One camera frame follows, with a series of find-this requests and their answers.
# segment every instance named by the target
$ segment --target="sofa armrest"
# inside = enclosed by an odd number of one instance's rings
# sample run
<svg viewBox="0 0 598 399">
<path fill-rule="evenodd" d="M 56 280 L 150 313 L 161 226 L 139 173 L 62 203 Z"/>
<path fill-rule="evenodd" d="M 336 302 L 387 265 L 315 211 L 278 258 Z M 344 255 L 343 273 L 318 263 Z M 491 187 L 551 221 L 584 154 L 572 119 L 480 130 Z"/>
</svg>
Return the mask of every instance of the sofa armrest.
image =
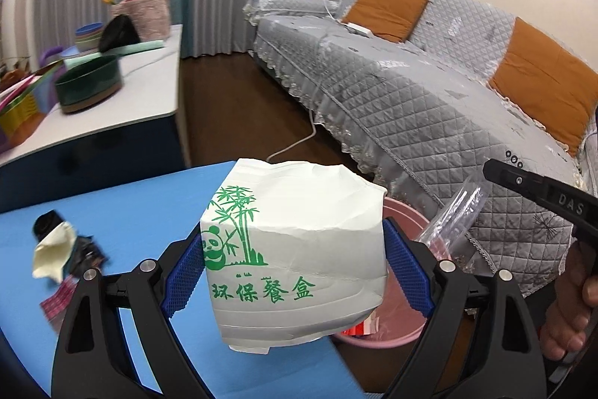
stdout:
<svg viewBox="0 0 598 399">
<path fill-rule="evenodd" d="M 243 13 L 245 19 L 256 27 L 268 15 L 334 16 L 338 8 L 339 3 L 330 0 L 249 0 Z"/>
</svg>

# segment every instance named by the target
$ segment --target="pink basket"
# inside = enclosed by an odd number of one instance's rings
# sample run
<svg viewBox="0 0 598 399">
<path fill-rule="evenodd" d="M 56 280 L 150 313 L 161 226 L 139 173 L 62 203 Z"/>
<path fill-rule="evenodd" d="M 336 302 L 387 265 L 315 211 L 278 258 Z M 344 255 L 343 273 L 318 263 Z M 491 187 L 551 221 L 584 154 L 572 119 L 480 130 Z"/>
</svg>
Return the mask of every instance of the pink basket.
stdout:
<svg viewBox="0 0 598 399">
<path fill-rule="evenodd" d="M 393 217 L 411 240 L 416 239 L 428 225 L 428 220 L 418 211 L 390 198 L 384 199 L 382 216 Z M 426 323 L 423 315 L 409 306 L 391 268 L 388 268 L 386 290 L 382 304 L 376 309 L 376 316 L 380 319 L 378 332 L 361 338 L 337 333 L 336 338 L 364 348 L 394 348 L 418 339 Z"/>
<path fill-rule="evenodd" d="M 125 0 L 112 6 L 112 17 L 129 15 L 141 41 L 170 36 L 170 0 Z"/>
</svg>

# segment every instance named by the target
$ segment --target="dark green container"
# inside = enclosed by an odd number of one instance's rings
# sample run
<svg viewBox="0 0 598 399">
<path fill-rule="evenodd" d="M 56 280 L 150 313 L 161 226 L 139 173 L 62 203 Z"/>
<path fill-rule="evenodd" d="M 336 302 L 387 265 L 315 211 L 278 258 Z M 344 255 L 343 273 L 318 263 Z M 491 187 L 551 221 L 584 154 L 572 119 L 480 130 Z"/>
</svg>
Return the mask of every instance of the dark green container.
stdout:
<svg viewBox="0 0 598 399">
<path fill-rule="evenodd" d="M 77 65 L 54 83 L 63 112 L 86 109 L 123 86 L 118 57 L 104 56 Z"/>
</svg>

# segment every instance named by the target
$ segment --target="pink trash bin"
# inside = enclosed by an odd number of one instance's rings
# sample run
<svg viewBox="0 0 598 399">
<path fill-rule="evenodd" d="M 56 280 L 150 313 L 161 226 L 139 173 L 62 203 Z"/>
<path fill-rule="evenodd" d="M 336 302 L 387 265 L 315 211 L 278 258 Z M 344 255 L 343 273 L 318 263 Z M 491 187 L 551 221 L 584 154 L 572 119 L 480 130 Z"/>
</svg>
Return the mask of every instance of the pink trash bin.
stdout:
<svg viewBox="0 0 598 399">
<path fill-rule="evenodd" d="M 393 217 L 411 240 L 417 239 L 428 225 L 428 220 L 417 210 L 390 198 L 384 199 L 382 216 L 384 218 Z M 409 306 L 391 268 L 388 268 L 384 298 L 376 310 L 376 315 L 380 319 L 378 332 L 360 338 L 340 333 L 334 336 L 341 341 L 359 347 L 394 348 L 418 339 L 426 323 L 423 315 Z"/>
</svg>

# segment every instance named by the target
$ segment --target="clear plastic bag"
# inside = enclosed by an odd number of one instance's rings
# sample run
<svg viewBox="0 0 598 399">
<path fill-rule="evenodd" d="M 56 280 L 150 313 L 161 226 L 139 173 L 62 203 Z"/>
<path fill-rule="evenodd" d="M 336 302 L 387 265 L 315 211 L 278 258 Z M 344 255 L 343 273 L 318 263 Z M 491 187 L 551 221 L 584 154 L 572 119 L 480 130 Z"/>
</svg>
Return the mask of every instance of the clear plastic bag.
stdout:
<svg viewBox="0 0 598 399">
<path fill-rule="evenodd" d="M 490 193 L 491 184 L 481 170 L 465 179 L 461 189 L 417 238 L 439 261 L 450 259 L 461 269 L 475 261 L 476 250 L 465 237 Z"/>
</svg>

